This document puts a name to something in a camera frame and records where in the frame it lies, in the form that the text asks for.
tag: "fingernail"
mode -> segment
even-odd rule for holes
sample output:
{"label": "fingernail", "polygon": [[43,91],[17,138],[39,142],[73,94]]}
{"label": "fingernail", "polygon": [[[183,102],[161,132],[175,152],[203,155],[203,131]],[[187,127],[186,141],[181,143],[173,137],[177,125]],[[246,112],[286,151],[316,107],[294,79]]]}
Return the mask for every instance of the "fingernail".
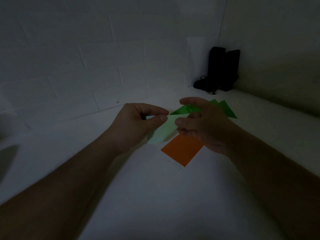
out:
{"label": "fingernail", "polygon": [[168,118],[164,114],[161,114],[160,119],[161,119],[162,123],[164,123],[167,121]]}
{"label": "fingernail", "polygon": [[176,124],[177,126],[180,126],[180,125],[181,125],[181,119],[176,119],[175,124]]}

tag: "forearm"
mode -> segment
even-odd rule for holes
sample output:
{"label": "forearm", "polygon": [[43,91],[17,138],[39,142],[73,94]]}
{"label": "forearm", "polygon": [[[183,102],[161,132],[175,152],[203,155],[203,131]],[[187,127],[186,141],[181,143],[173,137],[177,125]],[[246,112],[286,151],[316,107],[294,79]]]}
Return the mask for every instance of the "forearm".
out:
{"label": "forearm", "polygon": [[320,179],[247,132],[231,161],[290,239],[320,239]]}
{"label": "forearm", "polygon": [[45,178],[0,206],[0,239],[65,239],[119,153],[99,137]]}

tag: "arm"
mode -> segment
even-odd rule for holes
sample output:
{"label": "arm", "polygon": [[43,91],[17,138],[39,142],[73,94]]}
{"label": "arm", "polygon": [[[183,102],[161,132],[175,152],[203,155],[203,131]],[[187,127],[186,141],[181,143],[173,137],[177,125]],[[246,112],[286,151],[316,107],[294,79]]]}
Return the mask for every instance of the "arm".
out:
{"label": "arm", "polygon": [[230,158],[290,239],[320,239],[320,178],[244,131],[215,105],[183,98],[202,112],[176,120],[178,131]]}
{"label": "arm", "polygon": [[[70,239],[113,160],[158,128],[169,112],[126,104],[94,142],[0,206],[0,239]],[[143,120],[147,115],[156,115]]]}

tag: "right hand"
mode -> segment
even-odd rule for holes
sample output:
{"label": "right hand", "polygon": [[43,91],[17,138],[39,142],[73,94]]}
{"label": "right hand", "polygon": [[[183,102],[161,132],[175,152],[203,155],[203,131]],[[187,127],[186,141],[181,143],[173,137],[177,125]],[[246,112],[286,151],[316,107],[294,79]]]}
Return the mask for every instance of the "right hand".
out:
{"label": "right hand", "polygon": [[195,105],[201,112],[190,113],[187,118],[178,118],[175,124],[183,136],[192,136],[216,152],[230,156],[236,136],[242,129],[234,124],[217,105],[200,97],[185,97],[180,104]]}

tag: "left hand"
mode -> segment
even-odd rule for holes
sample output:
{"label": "left hand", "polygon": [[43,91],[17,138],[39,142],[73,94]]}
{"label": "left hand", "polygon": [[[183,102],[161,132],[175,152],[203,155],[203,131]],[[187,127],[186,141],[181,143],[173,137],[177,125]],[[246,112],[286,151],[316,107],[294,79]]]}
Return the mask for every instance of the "left hand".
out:
{"label": "left hand", "polygon": [[108,138],[115,150],[123,154],[165,123],[168,114],[166,109],[150,104],[125,104],[101,137]]}

